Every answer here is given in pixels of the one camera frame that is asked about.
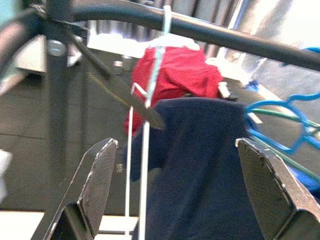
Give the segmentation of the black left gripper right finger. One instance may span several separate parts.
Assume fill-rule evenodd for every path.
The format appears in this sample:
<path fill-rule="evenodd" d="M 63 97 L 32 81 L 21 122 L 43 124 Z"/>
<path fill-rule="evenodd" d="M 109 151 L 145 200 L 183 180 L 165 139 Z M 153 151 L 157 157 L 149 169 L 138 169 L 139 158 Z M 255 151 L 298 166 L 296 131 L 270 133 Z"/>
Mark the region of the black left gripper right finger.
<path fill-rule="evenodd" d="M 238 138 L 248 197 L 266 240 L 318 240 L 320 205 L 269 148 Z"/>

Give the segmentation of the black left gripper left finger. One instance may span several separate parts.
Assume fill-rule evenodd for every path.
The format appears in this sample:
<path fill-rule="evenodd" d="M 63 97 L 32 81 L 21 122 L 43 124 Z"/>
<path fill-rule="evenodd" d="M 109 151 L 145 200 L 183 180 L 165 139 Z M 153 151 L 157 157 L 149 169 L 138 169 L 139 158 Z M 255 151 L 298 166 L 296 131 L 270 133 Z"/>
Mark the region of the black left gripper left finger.
<path fill-rule="evenodd" d="M 106 138 L 88 149 L 55 190 L 32 235 L 34 240 L 92 240 L 109 196 L 118 141 Z"/>

